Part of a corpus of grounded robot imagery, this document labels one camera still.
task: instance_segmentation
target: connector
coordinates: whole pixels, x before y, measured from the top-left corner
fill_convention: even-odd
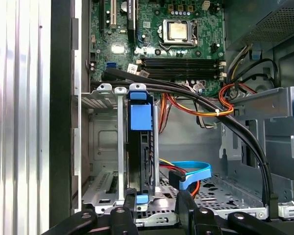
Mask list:
[[[226,73],[225,73],[225,72],[221,72],[220,75],[219,75],[219,77],[220,77],[220,78],[224,78],[224,77],[226,77]]]
[[[116,68],[117,67],[117,63],[115,62],[107,62],[106,64],[106,68]]]
[[[225,61],[221,61],[219,63],[219,67],[226,67],[226,62]]]
[[[180,181],[185,181],[185,174],[179,171],[169,171],[169,184],[177,189],[180,190]]]
[[[209,9],[209,7],[210,7],[210,1],[204,1],[203,3],[202,3],[202,10],[204,10],[204,11],[208,11],[208,9]]]

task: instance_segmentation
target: sata port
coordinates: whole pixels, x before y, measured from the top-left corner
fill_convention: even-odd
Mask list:
[[[115,62],[107,62],[106,67],[107,68],[116,68],[117,63],[115,63]]]

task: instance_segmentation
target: black ram slot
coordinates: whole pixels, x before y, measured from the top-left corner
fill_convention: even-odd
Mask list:
[[[142,69],[151,79],[216,79],[220,75],[218,60],[144,58]]]
[[[167,59],[167,58],[144,58],[142,61],[156,61],[156,62],[166,62],[166,61],[173,61],[173,62],[180,62],[180,63],[187,63],[187,62],[196,62],[196,63],[216,63],[217,60],[205,60],[205,59]]]
[[[214,76],[214,75],[218,75],[219,73],[217,73],[215,70],[181,70],[181,69],[176,69],[176,70],[153,70],[153,69],[148,69],[146,70],[146,72],[152,73],[152,74],[194,74],[197,76],[201,76],[201,75],[210,75],[210,76]]]
[[[142,68],[146,69],[155,69],[155,70],[174,70],[174,69],[183,69],[183,70],[216,70],[218,68],[213,66],[205,66],[205,65],[142,65]]]

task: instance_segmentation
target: chip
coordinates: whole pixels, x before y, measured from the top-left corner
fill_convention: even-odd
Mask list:
[[[171,23],[169,26],[169,38],[171,40],[187,39],[187,24],[185,23]]]

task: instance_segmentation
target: blue tab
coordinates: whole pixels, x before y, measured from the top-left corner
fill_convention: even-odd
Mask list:
[[[136,196],[136,204],[146,204],[146,203],[148,203],[148,200],[149,200],[149,198],[148,198],[147,194]]]
[[[188,172],[185,174],[185,181],[180,181],[179,187],[181,190],[186,190],[188,186],[198,180],[211,178],[212,169],[210,164],[196,161],[171,162],[173,165],[180,168],[199,168],[200,170]]]
[[[131,105],[131,130],[152,131],[151,125],[151,105]]]
[[[147,94],[145,92],[131,92],[130,99],[147,100]]]

